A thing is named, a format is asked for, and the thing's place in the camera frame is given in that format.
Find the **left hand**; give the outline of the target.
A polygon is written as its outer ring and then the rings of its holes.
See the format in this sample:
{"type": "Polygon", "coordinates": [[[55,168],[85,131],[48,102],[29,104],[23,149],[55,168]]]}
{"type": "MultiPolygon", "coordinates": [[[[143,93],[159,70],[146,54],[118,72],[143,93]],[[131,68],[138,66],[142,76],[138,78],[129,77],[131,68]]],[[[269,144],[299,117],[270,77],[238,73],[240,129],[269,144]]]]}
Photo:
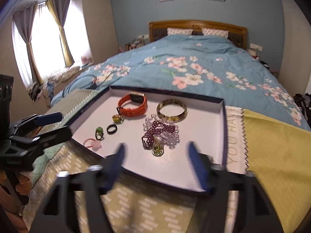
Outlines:
{"type": "MultiPolygon", "coordinates": [[[[14,172],[14,174],[18,180],[18,183],[15,185],[15,190],[21,195],[28,196],[32,187],[31,180],[23,174],[17,172],[14,172]]],[[[3,170],[1,170],[1,185],[8,188],[7,175],[3,170]]]]}

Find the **pink sleeve forearm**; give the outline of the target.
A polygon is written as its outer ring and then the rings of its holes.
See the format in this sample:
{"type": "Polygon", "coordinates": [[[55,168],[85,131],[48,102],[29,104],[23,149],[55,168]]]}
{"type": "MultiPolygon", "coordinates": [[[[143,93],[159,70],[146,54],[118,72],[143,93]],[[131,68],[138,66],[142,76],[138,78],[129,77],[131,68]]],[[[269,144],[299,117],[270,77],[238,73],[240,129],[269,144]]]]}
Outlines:
{"type": "Polygon", "coordinates": [[[23,219],[19,216],[15,201],[3,188],[1,188],[1,207],[18,232],[27,232],[23,219]]]}

